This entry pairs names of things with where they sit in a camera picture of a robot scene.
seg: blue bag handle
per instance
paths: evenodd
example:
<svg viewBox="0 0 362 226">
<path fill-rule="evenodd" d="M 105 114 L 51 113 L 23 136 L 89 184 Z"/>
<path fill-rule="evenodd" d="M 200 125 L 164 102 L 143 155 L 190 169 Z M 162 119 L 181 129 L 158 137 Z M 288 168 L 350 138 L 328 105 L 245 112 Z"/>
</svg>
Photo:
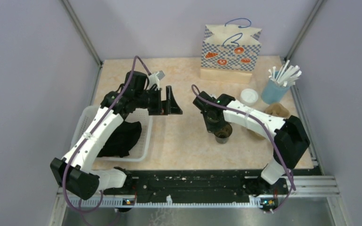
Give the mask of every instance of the blue bag handle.
<svg viewBox="0 0 362 226">
<path fill-rule="evenodd" d="M 235 36 L 237 36 L 237 35 L 240 35 L 240 37 L 237 38 L 237 39 L 235 39 L 235 40 L 232 41 L 231 43 L 235 43 L 235 44 L 237 44 L 237 45 L 239 46 L 239 43 L 237 43 L 237 41 L 242 38 L 242 36 L 243 36 L 242 33 L 237 33 L 237 34 L 232 35 L 231 37 L 227 38 L 227 39 L 222 43 L 222 45 L 224 45 L 224 43 L 225 43 L 226 41 L 228 41 L 229 39 L 231 39 L 231 38 L 233 38 L 233 37 L 235 37 Z"/>
<path fill-rule="evenodd" d="M 248 27 L 250 27 L 250 26 L 252 25 L 252 21 L 250 21 L 248 18 L 243 18 L 243 17 L 241 17 L 241 18 L 236 18 L 236 19 L 233 19 L 233 20 L 230 20 L 230 21 L 226 22 L 226 23 L 224 24 L 224 27 L 226 27 L 229 22 L 236 21 L 236 20 L 247 20 L 247 21 L 249 21 L 249 25 L 247 25 L 247 26 L 241 26 L 241 25 L 239 25 L 238 28 L 248 28 Z M 232 41 L 231 43 L 237 44 L 237 45 L 239 46 L 239 43 L 237 43 L 237 41 L 242 38 L 242 36 L 243 36 L 242 33 L 237 33 L 237 34 L 232 35 L 231 37 L 227 38 L 227 39 L 222 43 L 222 45 L 224 45 L 224 43 L 225 43 L 226 41 L 228 41 L 229 39 L 231 39 L 231 38 L 233 38 L 233 37 L 235 37 L 235 36 L 237 36 L 237 35 L 240 35 L 240 37 L 237 38 L 237 39 L 235 39 L 235 40 Z"/>
<path fill-rule="evenodd" d="M 226 22 L 226 23 L 224 24 L 224 27 L 226 27 L 229 22 L 236 21 L 236 20 L 247 20 L 247 21 L 249 21 L 249 25 L 248 25 L 248 26 L 241 26 L 241 25 L 239 25 L 238 28 L 248 28 L 248 27 L 250 27 L 250 26 L 252 25 L 252 21 L 250 21 L 248 18 L 243 18 L 243 17 L 241 17 L 241 18 L 236 18 L 236 19 L 233 19 L 233 20 L 230 20 L 230 21 Z"/>
</svg>

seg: metal floor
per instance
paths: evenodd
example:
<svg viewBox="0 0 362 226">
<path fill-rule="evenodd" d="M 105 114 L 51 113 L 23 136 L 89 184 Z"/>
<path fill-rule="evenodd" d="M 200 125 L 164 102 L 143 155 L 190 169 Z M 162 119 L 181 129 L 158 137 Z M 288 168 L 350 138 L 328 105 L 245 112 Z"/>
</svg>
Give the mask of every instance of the metal floor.
<svg viewBox="0 0 362 226">
<path fill-rule="evenodd" d="M 113 209 L 100 208 L 85 215 L 93 226 L 107 226 L 115 219 Z M 67 208 L 62 226 L 84 226 L 78 213 Z M 333 226 L 326 198 L 290 198 L 275 214 L 259 209 L 148 209 L 120 213 L 116 226 Z"/>
</svg>

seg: gray wall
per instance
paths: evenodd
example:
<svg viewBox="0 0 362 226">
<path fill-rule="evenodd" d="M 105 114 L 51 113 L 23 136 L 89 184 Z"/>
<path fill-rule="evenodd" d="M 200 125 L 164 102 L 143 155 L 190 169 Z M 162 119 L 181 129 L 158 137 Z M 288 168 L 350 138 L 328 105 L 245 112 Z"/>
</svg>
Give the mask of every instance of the gray wall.
<svg viewBox="0 0 362 226">
<path fill-rule="evenodd" d="M 362 1 L 327 1 L 293 63 L 323 167 L 362 225 Z"/>
<path fill-rule="evenodd" d="M 316 0 L 70 2 L 99 56 L 112 59 L 200 56 L 205 24 L 238 17 L 263 28 L 262 55 L 286 56 Z"/>
<path fill-rule="evenodd" d="M 0 1 L 0 226 L 43 226 L 97 66 L 58 0 Z"/>
</svg>

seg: white plastic basket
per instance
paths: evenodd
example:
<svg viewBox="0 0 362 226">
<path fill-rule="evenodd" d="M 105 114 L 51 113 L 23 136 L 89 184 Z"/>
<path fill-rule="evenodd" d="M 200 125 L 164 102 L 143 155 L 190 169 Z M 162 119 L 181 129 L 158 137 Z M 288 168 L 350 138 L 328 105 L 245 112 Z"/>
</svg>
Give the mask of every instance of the white plastic basket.
<svg viewBox="0 0 362 226">
<path fill-rule="evenodd" d="M 77 141 L 80 139 L 82 134 L 91 124 L 96 113 L 98 112 L 99 106 L 88 106 L 84 109 L 81 114 L 80 119 L 78 120 L 77 127 L 71 141 L 71 146 L 74 146 Z M 142 132 L 137 144 L 130 150 L 130 155 L 120 158 L 120 157 L 101 157 L 101 159 L 109 161 L 142 161 L 147 153 L 150 142 L 150 135 L 152 132 L 152 116 L 149 116 L 146 109 L 136 109 L 133 113 L 129 114 L 125 119 L 127 122 L 136 122 L 141 123 Z"/>
</svg>

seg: table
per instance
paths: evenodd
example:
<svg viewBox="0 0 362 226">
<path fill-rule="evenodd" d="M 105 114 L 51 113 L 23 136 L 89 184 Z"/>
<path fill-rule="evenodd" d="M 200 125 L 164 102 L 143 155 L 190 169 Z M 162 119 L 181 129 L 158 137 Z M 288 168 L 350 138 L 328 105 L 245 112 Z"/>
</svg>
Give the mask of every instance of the table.
<svg viewBox="0 0 362 226">
<path fill-rule="evenodd" d="M 233 170 L 262 169 L 270 161 L 273 147 L 267 140 L 252 136 L 245 128 L 233 124 L 233 133 L 226 144 L 218 144 L 213 134 L 206 131 L 200 111 L 192 104 L 195 96 L 191 84 L 201 91 L 219 96 L 221 93 L 239 99 L 243 89 L 252 88 L 261 94 L 268 80 L 268 69 L 280 68 L 279 56 L 260 56 L 249 84 L 201 80 L 200 58 L 144 59 L 151 72 L 162 70 L 166 76 L 160 86 L 171 85 L 173 94 L 183 115 L 154 116 L 152 137 L 146 159 L 141 162 L 106 161 L 97 158 L 93 169 L 103 170 L 119 166 L 127 170 Z M 95 96 L 99 105 L 105 94 L 124 83 L 130 71 L 132 59 L 106 60 L 100 75 Z M 136 71 L 145 72 L 140 63 Z M 292 115 L 297 115 L 290 91 L 280 102 Z M 252 106 L 263 111 L 268 105 L 261 99 Z M 307 150 L 296 169 L 312 169 L 313 162 Z"/>
</svg>

